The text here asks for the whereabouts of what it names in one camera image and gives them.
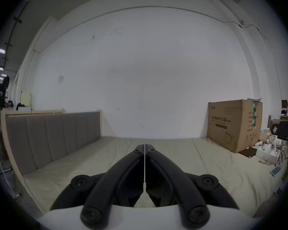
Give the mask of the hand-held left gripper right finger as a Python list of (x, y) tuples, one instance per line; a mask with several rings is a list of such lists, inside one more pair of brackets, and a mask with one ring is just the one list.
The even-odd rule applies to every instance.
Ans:
[(186, 229), (208, 223), (211, 213), (207, 205), (239, 210), (217, 177), (185, 173), (151, 144), (145, 146), (146, 192), (156, 207), (178, 205)]

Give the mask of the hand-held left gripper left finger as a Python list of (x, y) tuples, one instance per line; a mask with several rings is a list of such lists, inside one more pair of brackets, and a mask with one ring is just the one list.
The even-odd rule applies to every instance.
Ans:
[(143, 193), (144, 144), (120, 159), (107, 172), (77, 175), (60, 193), (50, 211), (83, 206), (81, 222), (89, 229), (105, 229), (113, 204), (133, 207)]

